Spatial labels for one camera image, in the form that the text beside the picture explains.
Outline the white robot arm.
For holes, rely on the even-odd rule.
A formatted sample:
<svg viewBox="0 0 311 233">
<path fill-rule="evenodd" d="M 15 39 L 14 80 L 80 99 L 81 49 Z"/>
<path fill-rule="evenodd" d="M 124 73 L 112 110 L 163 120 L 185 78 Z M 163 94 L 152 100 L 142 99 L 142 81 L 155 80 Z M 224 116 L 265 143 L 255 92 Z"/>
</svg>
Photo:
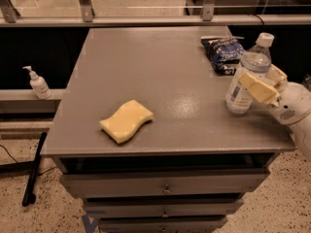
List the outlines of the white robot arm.
<svg viewBox="0 0 311 233">
<path fill-rule="evenodd" d="M 243 71 L 239 82 L 280 124 L 289 128 L 297 148 L 311 160 L 311 91 L 303 84 L 289 82 L 275 65 L 266 74 Z"/>
</svg>

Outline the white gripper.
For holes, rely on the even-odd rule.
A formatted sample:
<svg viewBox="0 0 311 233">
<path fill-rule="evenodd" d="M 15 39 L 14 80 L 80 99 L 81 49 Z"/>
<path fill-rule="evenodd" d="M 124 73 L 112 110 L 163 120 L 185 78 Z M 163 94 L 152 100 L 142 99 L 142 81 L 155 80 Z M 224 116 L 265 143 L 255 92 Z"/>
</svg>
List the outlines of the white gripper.
<svg viewBox="0 0 311 233">
<path fill-rule="evenodd" d="M 270 66 L 265 77 L 274 85 L 288 81 L 287 75 L 274 64 Z M 279 96 L 275 87 L 255 78 L 250 73 L 243 74 L 239 82 L 260 103 L 272 104 Z M 311 92 L 300 83 L 288 83 L 280 93 L 276 104 L 270 105 L 268 111 L 283 125 L 295 124 L 311 113 Z"/>
</svg>

